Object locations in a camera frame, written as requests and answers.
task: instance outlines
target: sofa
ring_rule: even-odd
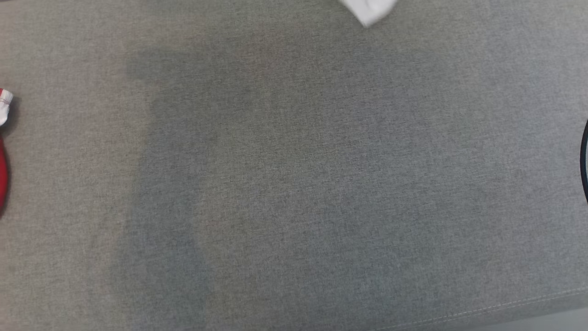
[[[585,0],[0,2],[0,329],[588,306]]]

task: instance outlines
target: gray upholstery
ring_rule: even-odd
[[[586,331],[588,309],[575,309],[514,322],[477,327],[470,331]]]
[[[2,330],[588,305],[585,0],[0,2]]]

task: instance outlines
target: white cloth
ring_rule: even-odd
[[[6,123],[8,119],[8,106],[12,101],[12,93],[2,90],[0,94],[0,125]]]
[[[368,28],[386,16],[398,0],[340,0]]]

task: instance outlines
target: black object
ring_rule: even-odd
[[[588,202],[588,177],[586,177],[586,143],[588,143],[588,122],[584,128],[582,135],[582,145],[580,147],[580,175],[582,176],[582,187],[584,188],[584,196]]]

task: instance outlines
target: seam stitching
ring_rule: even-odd
[[[578,287],[577,289],[566,290],[566,291],[561,291],[561,292],[557,292],[557,293],[546,294],[546,295],[537,296],[537,297],[531,297],[531,298],[528,298],[528,299],[511,301],[511,302],[507,302],[507,303],[501,303],[501,304],[497,304],[497,305],[494,305],[494,306],[484,307],[484,308],[475,309],[475,310],[469,310],[467,312],[462,312],[462,313],[457,313],[457,314],[450,314],[450,315],[445,315],[445,316],[434,317],[432,319],[418,320],[416,322],[402,323],[402,324],[396,324],[396,325],[393,325],[393,326],[380,327],[378,329],[372,329],[370,331],[380,331],[380,330],[387,330],[387,329],[406,330],[406,329],[411,329],[411,328],[417,327],[417,326],[424,326],[424,325],[431,325],[431,324],[435,324],[435,323],[448,322],[450,320],[456,320],[456,319],[461,319],[461,318],[465,318],[465,317],[477,316],[477,315],[481,315],[481,314],[484,314],[484,313],[495,312],[497,310],[508,309],[508,308],[513,308],[513,307],[518,307],[518,306],[524,306],[526,304],[531,304],[531,303],[536,303],[536,302],[542,302],[542,301],[557,299],[557,298],[560,298],[560,297],[577,295],[577,294],[581,294],[583,292],[588,292],[588,286]],[[524,302],[524,303],[517,304],[515,306],[510,306],[511,304],[519,303],[519,302]],[[476,313],[476,314],[472,314],[472,315],[466,315],[466,314],[471,314],[471,313],[479,312],[481,310],[489,310],[489,311],[485,311],[485,312],[481,312],[481,313]]]

